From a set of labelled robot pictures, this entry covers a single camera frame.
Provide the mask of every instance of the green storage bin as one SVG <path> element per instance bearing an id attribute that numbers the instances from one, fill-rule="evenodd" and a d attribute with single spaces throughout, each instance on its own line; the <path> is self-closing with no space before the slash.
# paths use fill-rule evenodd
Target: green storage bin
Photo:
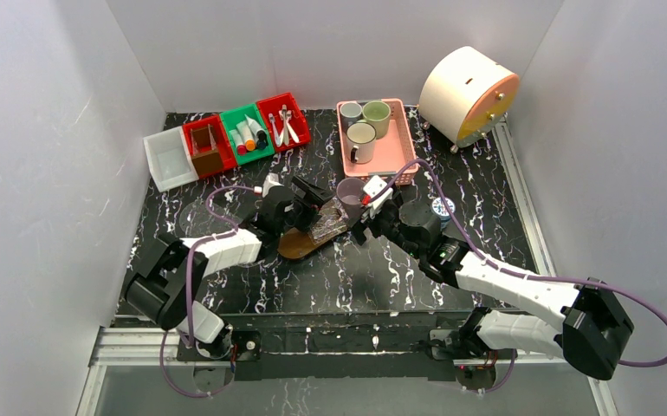
<path id="1" fill-rule="evenodd" d="M 265 126 L 264 120 L 260 115 L 260 110 L 257 109 L 257 105 L 255 103 L 235 108 L 233 110 L 224 111 L 220 115 L 223 128 L 226 130 L 227 140 L 231 144 L 231 150 L 234 151 L 234 157 L 236 158 L 236 162 L 239 165 L 244 165 L 245 163 L 249 163 L 254 160 L 275 154 L 275 149 L 272 147 L 272 140 L 269 139 L 269 130 L 267 129 L 267 126 Z M 231 138 L 230 131 L 236 130 L 236 125 L 240 121 L 246 121 L 247 119 L 245 116 L 247 115 L 251 119 L 257 120 L 257 122 L 260 123 L 260 126 L 262 126 L 262 129 L 267 132 L 267 147 L 265 147 L 264 150 L 255 149 L 252 152 L 247 152 L 246 154 L 240 156 L 236 153 L 236 145 L 234 144 L 234 140 Z"/>

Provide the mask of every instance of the white cylindrical container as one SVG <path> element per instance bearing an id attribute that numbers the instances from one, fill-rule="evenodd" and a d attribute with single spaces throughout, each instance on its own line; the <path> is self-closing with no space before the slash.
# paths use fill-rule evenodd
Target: white cylindrical container
<path id="1" fill-rule="evenodd" d="M 473 144 L 504 115 L 520 77 L 464 46 L 436 65 L 420 93 L 419 112 L 459 147 Z"/>

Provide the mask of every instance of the gray mug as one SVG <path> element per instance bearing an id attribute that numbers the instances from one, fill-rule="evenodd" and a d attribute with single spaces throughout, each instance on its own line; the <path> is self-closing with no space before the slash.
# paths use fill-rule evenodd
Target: gray mug
<path id="1" fill-rule="evenodd" d="M 341 116 L 340 123 L 344 132 L 346 132 L 352 124 L 361 120 L 361 113 L 361 106 L 357 102 L 352 101 L 341 104 L 339 115 Z"/>

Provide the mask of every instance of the white mug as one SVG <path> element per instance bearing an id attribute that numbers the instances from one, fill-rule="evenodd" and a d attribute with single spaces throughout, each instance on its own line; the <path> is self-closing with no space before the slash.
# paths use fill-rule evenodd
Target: white mug
<path id="1" fill-rule="evenodd" d="M 377 131 L 371 124 L 360 121 L 346 130 L 346 150 L 352 163 L 368 163 L 374 158 Z"/>

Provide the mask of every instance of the marble pattern surface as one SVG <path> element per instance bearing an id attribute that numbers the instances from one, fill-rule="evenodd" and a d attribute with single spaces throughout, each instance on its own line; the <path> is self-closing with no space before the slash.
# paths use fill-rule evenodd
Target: marble pattern surface
<path id="1" fill-rule="evenodd" d="M 446 196 L 457 206 L 467 232 L 489 254 L 513 265 L 534 269 L 525 232 L 500 155 L 489 136 L 458 154 L 435 129 L 423 130 L 414 107 L 406 109 L 416 153 L 434 167 Z M 301 175 L 332 190 L 344 178 L 338 125 L 334 110 L 304 111 L 312 142 L 277 153 L 232 171 L 158 192 L 150 181 L 127 268 L 142 259 L 153 237 L 171 232 L 179 237 L 201 237 L 225 231 L 211 221 L 203 201 L 221 185 L 261 185 L 268 172 L 289 185 Z M 209 114 L 168 114 L 165 128 L 199 120 Z M 430 175 L 419 171 L 413 185 L 404 187 L 405 200 L 430 203 L 435 190 Z M 215 208 L 239 219 L 254 208 L 257 198 L 226 192 Z M 234 267 L 208 276 L 198 300 L 217 313 L 331 313 L 374 310 L 465 310 L 474 306 L 503 307 L 488 296 L 434 283 L 417 263 L 384 238 L 358 246 L 348 233 L 338 236 L 310 257 L 293 262 L 279 256 L 246 267 Z M 120 301 L 119 315 L 136 315 Z"/>

